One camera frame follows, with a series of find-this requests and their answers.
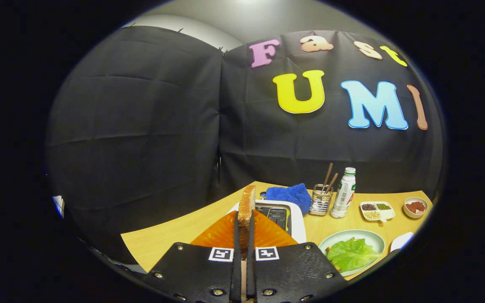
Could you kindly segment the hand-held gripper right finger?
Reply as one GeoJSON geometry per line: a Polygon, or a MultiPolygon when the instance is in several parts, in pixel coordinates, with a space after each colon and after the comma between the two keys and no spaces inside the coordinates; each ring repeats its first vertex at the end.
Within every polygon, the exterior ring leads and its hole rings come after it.
{"type": "Polygon", "coordinates": [[[298,243],[256,210],[250,226],[247,292],[256,303],[317,303],[348,287],[315,243],[298,243]]]}

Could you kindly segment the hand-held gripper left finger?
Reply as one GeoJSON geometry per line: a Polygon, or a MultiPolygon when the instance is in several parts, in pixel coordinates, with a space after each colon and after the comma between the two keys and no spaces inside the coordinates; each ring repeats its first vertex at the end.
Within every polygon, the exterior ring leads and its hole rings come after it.
{"type": "Polygon", "coordinates": [[[173,243],[146,275],[146,285],[179,303],[240,301],[238,231],[237,211],[231,211],[192,243],[173,243]]]}

